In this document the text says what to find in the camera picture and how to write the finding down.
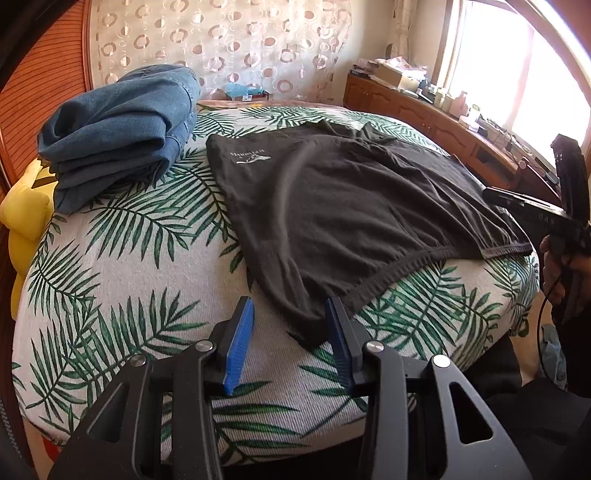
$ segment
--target blue gripper pad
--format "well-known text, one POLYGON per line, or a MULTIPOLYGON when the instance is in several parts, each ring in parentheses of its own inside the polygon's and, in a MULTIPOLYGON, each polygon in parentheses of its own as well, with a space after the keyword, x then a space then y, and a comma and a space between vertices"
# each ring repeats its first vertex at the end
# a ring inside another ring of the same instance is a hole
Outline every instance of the blue gripper pad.
POLYGON ((339 374, 339 383, 348 391, 355 386, 351 363, 351 352, 345 341, 345 335, 339 322, 333 299, 326 300, 326 323, 329 328, 329 342, 333 349, 335 365, 339 374))
POLYGON ((226 357, 226 374, 223 381, 226 395, 232 395, 232 392, 234 392, 234 389, 240 382, 242 367, 244 366, 244 360, 246 360, 246 352, 248 350, 248 344, 251 341, 252 328, 255 320, 254 302, 250 297, 243 297, 243 299, 246 299, 246 301, 242 309, 241 303, 239 302, 230 320, 232 322, 235 320, 235 316, 240 315, 226 357))

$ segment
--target curtain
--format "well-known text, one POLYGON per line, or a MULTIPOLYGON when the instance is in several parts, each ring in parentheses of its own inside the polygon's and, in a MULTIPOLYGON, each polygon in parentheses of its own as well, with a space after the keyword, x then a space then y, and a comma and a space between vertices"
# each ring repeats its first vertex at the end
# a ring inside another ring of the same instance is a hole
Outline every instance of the curtain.
POLYGON ((406 61, 410 60, 409 35, 417 12, 417 2, 418 0, 395 0, 392 33, 390 35, 392 43, 391 58, 401 56, 406 61))
POLYGON ((351 25, 349 0, 92 0, 93 86, 142 65, 191 67, 202 98, 228 83, 274 99, 331 100, 351 25))

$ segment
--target white logo print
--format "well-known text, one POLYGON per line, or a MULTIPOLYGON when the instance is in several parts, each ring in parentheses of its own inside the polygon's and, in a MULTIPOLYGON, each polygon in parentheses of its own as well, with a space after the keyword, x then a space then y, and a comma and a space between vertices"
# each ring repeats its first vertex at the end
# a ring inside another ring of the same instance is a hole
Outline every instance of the white logo print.
POLYGON ((259 155, 259 153, 265 153, 264 150, 255 150, 252 152, 234 153, 230 152, 233 157, 239 157, 240 160, 236 160, 236 163, 254 163, 259 160, 270 160, 271 157, 266 155, 259 155))

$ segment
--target bedspread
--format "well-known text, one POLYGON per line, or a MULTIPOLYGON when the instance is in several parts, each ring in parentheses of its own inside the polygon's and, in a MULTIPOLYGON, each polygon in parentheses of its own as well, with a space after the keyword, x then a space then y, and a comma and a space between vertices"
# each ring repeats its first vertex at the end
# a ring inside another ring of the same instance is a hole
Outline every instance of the bedspread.
MULTIPOLYGON (((201 112, 180 159, 155 186, 120 186, 41 239, 15 331, 12 372, 23 415, 64 443, 86 409, 133 354, 162 358, 206 338, 241 295, 255 303, 255 330, 241 384, 215 400, 223 464, 299 455, 359 436, 367 408, 340 386, 330 345, 307 351, 253 282, 205 140, 326 119, 378 130, 437 151, 400 121, 306 107, 201 112)), ((538 259, 431 264, 390 286, 357 315, 372 337, 402 355, 446 353, 469 367, 504 333, 527 333, 538 259)), ((171 448, 165 397, 161 455, 171 448)))

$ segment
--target bottle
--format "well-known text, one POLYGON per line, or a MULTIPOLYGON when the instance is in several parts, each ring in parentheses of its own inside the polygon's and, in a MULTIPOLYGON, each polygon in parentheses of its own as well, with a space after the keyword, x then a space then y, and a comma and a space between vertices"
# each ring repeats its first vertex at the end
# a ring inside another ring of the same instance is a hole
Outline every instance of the bottle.
POLYGON ((435 94, 435 101, 433 105, 437 108, 443 107, 443 99, 445 98, 445 94, 443 93, 443 88, 438 88, 437 93, 435 94))
POLYGON ((460 118, 462 115, 466 115, 468 113, 468 106, 466 104, 466 95, 467 93, 462 91, 460 96, 454 99, 452 102, 452 106, 449 109, 449 114, 456 118, 460 118))
POLYGON ((443 104, 441 105, 441 109, 445 113, 449 113, 449 109, 452 107, 452 103, 453 97, 449 93, 446 93, 445 98, 443 99, 443 104))

